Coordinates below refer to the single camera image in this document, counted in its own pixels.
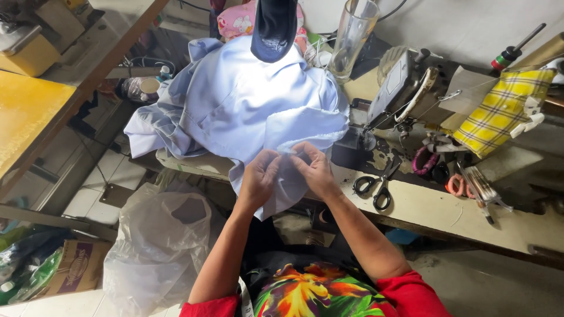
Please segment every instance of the cardboard box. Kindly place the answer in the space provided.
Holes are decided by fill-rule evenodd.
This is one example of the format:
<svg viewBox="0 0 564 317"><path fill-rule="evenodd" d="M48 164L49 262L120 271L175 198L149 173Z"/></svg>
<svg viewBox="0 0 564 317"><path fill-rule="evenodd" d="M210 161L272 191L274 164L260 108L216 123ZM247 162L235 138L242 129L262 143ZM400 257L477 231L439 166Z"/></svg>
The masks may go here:
<svg viewBox="0 0 564 317"><path fill-rule="evenodd" d="M104 258L111 248L108 242L66 240L57 273L31 300L95 289L102 275Z"/></svg>

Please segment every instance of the hand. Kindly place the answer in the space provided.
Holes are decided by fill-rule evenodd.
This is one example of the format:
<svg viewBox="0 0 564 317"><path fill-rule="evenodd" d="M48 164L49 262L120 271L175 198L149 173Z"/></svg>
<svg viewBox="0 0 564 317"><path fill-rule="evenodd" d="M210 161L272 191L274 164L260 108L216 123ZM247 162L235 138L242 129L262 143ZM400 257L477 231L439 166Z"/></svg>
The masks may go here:
<svg viewBox="0 0 564 317"><path fill-rule="evenodd" d="M322 151L309 142L296 144L292 149L298 154L305 153L311 159L311 164L308 165L296 155L290 157L296 169L305 177L307 185L316 195L325 201L327 198L339 197L342 194L341 189L335 183L329 160Z"/></svg>
<svg viewBox="0 0 564 317"><path fill-rule="evenodd" d="M273 184L282 157L271 149L263 149L245 166L237 203L242 210L254 214L272 196Z"/></svg>

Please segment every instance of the person's left hand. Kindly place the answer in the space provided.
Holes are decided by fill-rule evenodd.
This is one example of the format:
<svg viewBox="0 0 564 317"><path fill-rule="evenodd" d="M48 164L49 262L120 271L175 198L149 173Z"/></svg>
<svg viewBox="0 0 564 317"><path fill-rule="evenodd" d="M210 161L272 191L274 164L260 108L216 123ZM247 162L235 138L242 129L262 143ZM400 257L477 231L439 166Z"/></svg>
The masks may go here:
<svg viewBox="0 0 564 317"><path fill-rule="evenodd" d="M263 149L245 167L237 202L243 204L246 212L254 214L272 196L281 159L276 151Z"/></svg>

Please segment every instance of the yellow plaid cloth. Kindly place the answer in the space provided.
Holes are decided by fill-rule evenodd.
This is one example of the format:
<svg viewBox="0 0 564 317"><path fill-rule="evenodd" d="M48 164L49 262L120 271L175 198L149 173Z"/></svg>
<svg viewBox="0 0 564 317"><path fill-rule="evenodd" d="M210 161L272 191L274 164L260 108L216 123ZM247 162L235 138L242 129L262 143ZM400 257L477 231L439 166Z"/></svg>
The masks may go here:
<svg viewBox="0 0 564 317"><path fill-rule="evenodd" d="M528 118L523 105L528 96L544 100L556 75L554 69L504 72L482 104L462 123L453 137L480 158L507 141L509 133Z"/></svg>

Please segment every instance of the pink patterned cloth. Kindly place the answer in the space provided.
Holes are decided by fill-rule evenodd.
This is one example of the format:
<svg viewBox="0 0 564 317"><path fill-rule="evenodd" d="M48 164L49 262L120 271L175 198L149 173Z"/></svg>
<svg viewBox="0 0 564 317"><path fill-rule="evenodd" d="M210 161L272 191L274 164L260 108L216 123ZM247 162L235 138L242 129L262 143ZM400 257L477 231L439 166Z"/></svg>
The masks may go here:
<svg viewBox="0 0 564 317"><path fill-rule="evenodd" d="M257 5L257 0L251 0L244 5L225 9L225 11L217 17L219 34L225 37L227 41L242 35L253 34ZM303 55L306 52L309 43L307 41L306 29L303 28L302 8L298 5L296 10L298 28L296 30L296 39L294 41L298 44Z"/></svg>

